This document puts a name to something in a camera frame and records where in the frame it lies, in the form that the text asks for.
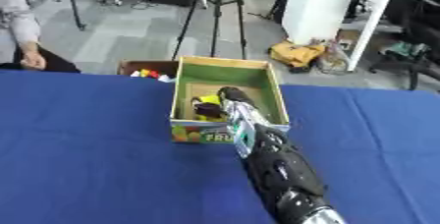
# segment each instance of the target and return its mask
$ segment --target blue table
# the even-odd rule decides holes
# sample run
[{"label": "blue table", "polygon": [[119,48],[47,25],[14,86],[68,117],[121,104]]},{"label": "blue table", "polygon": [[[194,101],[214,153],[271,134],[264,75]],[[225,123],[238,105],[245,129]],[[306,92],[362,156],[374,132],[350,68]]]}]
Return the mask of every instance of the blue table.
[{"label": "blue table", "polygon": [[[0,223],[273,223],[227,144],[170,141],[173,85],[0,72]],[[350,223],[437,223],[438,96],[283,86]]]}]

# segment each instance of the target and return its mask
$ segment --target white container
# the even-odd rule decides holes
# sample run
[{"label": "white container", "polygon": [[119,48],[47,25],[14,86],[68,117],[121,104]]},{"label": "white container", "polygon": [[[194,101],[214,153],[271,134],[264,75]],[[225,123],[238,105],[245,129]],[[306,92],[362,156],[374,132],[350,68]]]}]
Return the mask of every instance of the white container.
[{"label": "white container", "polygon": [[294,44],[334,39],[351,0],[288,0],[283,28]]}]

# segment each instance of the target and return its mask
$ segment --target fruit box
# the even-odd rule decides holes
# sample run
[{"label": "fruit box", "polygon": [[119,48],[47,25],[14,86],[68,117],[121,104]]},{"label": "fruit box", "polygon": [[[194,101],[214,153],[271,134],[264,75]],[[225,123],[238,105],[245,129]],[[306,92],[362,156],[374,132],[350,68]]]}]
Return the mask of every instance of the fruit box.
[{"label": "fruit box", "polygon": [[235,86],[255,102],[277,129],[289,131],[289,117],[272,66],[263,61],[181,57],[170,115],[173,141],[232,142],[223,122],[194,118],[192,99]]}]

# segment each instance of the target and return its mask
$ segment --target tripod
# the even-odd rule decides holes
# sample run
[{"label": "tripod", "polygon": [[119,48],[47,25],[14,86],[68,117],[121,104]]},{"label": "tripod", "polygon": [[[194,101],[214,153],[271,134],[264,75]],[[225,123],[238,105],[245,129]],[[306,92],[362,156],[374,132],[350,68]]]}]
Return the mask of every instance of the tripod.
[{"label": "tripod", "polygon": [[[179,53],[179,49],[181,48],[182,41],[184,40],[185,34],[188,31],[188,27],[190,25],[190,22],[193,17],[193,13],[194,13],[194,10],[195,10],[195,7],[196,7],[198,1],[199,0],[192,0],[192,6],[190,9],[190,12],[188,13],[187,20],[185,21],[184,28],[182,29],[182,32],[178,37],[178,44],[177,44],[176,50],[174,51],[173,61],[176,60],[177,54]],[[222,16],[221,7],[224,5],[237,3],[238,9],[239,9],[240,40],[241,40],[241,46],[242,46],[242,55],[243,55],[243,59],[245,60],[247,58],[247,55],[246,55],[247,42],[245,39],[245,26],[244,26],[244,21],[243,21],[243,5],[245,5],[244,1],[243,0],[231,0],[231,1],[226,1],[226,2],[223,2],[223,0],[206,0],[206,1],[215,5],[215,8],[214,8],[214,18],[215,18],[214,32],[212,34],[210,56],[214,57],[215,52],[216,52],[216,48],[217,48],[218,27],[219,27],[220,17]]]}]

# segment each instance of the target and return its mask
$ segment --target floor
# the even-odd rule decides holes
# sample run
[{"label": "floor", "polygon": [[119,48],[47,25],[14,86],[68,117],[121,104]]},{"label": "floor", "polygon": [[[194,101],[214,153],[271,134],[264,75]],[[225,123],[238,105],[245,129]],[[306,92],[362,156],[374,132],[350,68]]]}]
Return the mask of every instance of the floor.
[{"label": "floor", "polygon": [[[133,8],[137,0],[125,0],[124,5],[102,6],[96,0],[78,0],[81,17],[87,24],[86,31],[79,31],[73,20],[69,0],[34,2],[37,18],[42,25],[42,44],[76,63],[89,74],[115,74],[122,60],[169,60],[176,38],[183,26],[188,8],[154,5],[144,10]],[[248,57],[252,60],[268,60],[276,68],[281,84],[311,84],[327,86],[373,87],[400,89],[408,85],[405,74],[366,71],[377,58],[370,48],[359,68],[344,76],[331,76],[313,70],[309,74],[290,74],[282,64],[266,55],[270,45],[285,38],[282,28],[255,14],[264,14],[274,0],[245,0],[245,23],[248,41]],[[218,56],[241,58],[236,6],[223,9],[218,44]],[[212,8],[198,9],[192,20],[181,55],[209,54],[212,33]],[[440,84],[428,78],[420,78],[419,89],[439,90]]]}]

